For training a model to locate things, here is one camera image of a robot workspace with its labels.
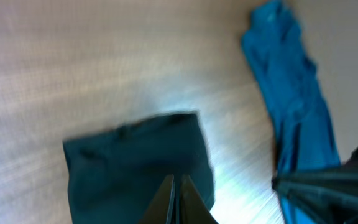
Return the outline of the black polo shirt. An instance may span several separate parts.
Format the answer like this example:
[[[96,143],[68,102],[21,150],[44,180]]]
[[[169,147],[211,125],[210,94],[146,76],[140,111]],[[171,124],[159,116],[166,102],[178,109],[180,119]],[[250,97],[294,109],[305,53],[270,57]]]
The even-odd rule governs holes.
[[[196,113],[155,116],[63,142],[73,223],[137,223],[164,178],[189,175],[208,209],[214,180]]]

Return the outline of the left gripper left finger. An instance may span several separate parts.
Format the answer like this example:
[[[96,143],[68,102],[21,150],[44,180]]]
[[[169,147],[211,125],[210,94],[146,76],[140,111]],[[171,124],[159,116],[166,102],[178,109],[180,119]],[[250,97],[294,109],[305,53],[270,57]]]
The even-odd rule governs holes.
[[[171,224],[175,202],[175,179],[167,175],[149,203],[139,224]]]

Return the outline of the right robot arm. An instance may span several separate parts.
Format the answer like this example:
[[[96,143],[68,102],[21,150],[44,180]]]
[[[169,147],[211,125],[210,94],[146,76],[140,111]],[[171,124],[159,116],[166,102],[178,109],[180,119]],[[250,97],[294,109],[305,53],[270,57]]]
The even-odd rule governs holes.
[[[272,188],[286,223],[358,223],[358,148],[339,166],[278,175]]]

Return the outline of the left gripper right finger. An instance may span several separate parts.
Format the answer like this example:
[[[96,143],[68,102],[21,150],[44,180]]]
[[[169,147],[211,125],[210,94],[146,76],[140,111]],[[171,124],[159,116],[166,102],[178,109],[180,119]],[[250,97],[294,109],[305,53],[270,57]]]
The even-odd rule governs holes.
[[[182,224],[218,224],[189,175],[183,175],[181,179],[179,207]]]

